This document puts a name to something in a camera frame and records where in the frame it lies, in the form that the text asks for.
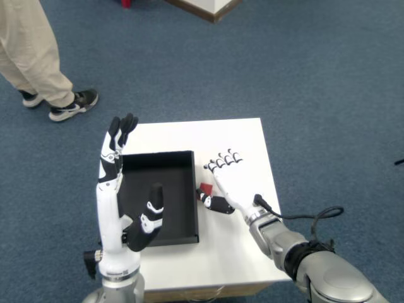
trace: red object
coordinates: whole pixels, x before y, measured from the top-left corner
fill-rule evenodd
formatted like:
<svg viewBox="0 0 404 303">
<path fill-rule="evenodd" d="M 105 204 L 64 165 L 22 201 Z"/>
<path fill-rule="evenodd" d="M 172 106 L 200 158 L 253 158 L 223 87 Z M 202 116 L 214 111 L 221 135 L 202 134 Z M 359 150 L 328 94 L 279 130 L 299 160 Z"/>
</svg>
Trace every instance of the red object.
<svg viewBox="0 0 404 303">
<path fill-rule="evenodd" d="M 122 6 L 124 8 L 130 8 L 131 7 L 131 1 L 132 0 L 121 0 L 122 1 Z"/>
<path fill-rule="evenodd" d="M 207 195 L 209 196 L 212 195 L 213 185 L 207 183 L 201 183 L 199 188 L 202 189 Z"/>
</svg>

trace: black box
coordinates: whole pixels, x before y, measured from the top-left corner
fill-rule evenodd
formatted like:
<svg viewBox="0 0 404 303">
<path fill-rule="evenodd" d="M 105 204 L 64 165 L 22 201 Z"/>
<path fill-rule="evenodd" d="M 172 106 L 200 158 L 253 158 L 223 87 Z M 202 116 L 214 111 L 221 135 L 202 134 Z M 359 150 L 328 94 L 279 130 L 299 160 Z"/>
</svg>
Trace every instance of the black box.
<svg viewBox="0 0 404 303">
<path fill-rule="evenodd" d="M 198 243 L 193 151 L 124 155 L 123 162 L 119 204 L 130 217 L 141 214 L 153 183 L 163 185 L 163 226 L 150 246 Z"/>
</svg>

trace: white table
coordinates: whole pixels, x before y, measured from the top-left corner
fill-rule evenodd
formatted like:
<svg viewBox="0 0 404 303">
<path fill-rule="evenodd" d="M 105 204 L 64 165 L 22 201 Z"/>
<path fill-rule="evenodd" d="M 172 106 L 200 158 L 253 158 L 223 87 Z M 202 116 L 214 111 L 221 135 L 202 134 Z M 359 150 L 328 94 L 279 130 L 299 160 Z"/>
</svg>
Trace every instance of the white table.
<svg viewBox="0 0 404 303">
<path fill-rule="evenodd" d="M 196 185 L 214 184 L 203 165 L 218 152 L 238 151 L 261 180 L 263 197 L 280 211 L 266 150 L 261 120 L 235 119 L 140 124 L 130 135 L 124 154 L 192 150 Z M 216 185 L 213 194 L 221 195 Z M 146 292 L 273 283 L 290 278 L 258 248 L 241 214 L 224 215 L 198 203 L 197 244 L 148 247 L 142 252 L 141 272 Z"/>
</svg>

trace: beige pants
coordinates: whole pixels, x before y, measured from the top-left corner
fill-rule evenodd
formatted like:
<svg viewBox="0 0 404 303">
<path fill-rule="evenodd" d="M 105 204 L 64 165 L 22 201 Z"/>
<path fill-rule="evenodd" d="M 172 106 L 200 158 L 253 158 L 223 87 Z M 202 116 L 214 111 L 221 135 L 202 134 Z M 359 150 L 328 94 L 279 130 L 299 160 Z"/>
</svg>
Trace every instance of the beige pants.
<svg viewBox="0 0 404 303">
<path fill-rule="evenodd" d="M 59 69 L 59 51 L 39 0 L 0 0 L 0 73 L 18 90 L 56 107 L 74 100 Z"/>
</svg>

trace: black sneaker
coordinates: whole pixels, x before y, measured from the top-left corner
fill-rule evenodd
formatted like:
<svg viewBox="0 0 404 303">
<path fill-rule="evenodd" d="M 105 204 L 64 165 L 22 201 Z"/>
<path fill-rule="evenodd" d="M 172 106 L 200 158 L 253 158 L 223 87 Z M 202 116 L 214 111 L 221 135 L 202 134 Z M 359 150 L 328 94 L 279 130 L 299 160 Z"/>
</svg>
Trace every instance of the black sneaker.
<svg viewBox="0 0 404 303">
<path fill-rule="evenodd" d="M 32 95 L 23 90 L 20 90 L 19 92 L 23 95 L 23 105 L 25 107 L 29 107 L 32 109 L 38 106 L 42 101 L 44 101 L 44 99 L 37 93 L 35 95 Z"/>
<path fill-rule="evenodd" d="M 85 90 L 74 93 L 74 101 L 66 107 L 51 107 L 49 118 L 60 122 L 73 117 L 79 112 L 90 110 L 98 101 L 98 93 L 95 90 Z"/>
</svg>

